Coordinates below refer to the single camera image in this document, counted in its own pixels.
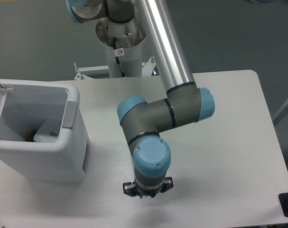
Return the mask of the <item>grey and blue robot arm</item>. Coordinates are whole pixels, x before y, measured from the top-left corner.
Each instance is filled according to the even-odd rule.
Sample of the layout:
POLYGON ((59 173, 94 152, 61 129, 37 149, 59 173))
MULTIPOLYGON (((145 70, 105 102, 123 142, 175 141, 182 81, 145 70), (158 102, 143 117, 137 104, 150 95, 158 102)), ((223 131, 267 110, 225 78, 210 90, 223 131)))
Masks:
POLYGON ((149 38, 167 97, 148 103, 133 96, 120 102, 117 115, 133 162, 134 181, 123 184, 130 197, 154 197, 173 188, 166 175, 171 163, 168 144, 160 133, 211 117, 214 98, 197 87, 164 0, 68 0, 73 21, 96 20, 99 40, 110 48, 109 71, 129 76, 123 57, 129 48, 149 38))

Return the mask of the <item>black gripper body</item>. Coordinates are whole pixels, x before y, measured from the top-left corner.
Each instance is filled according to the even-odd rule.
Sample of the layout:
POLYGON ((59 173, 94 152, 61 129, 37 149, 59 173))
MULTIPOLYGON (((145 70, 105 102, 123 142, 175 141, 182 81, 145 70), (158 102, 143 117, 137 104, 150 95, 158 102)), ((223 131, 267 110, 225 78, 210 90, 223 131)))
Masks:
POLYGON ((159 193, 163 193, 165 190, 165 184, 162 182, 155 186, 146 186, 142 185, 140 186, 136 181, 133 182, 134 185, 134 194, 135 196, 138 196, 140 198, 143 197, 155 197, 159 193))

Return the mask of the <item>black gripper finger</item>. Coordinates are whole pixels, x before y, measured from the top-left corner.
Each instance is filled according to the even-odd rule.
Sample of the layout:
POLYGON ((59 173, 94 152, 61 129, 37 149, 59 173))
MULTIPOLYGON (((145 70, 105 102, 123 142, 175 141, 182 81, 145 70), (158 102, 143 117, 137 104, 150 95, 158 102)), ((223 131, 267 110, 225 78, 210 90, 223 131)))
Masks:
POLYGON ((123 193, 125 195, 130 196, 130 197, 137 196, 137 188, 136 188, 134 182, 133 183, 131 183, 131 182, 123 183, 123 193))
POLYGON ((165 193, 173 187, 174 187, 174 184, 173 184, 172 177, 165 177, 160 192, 165 193))

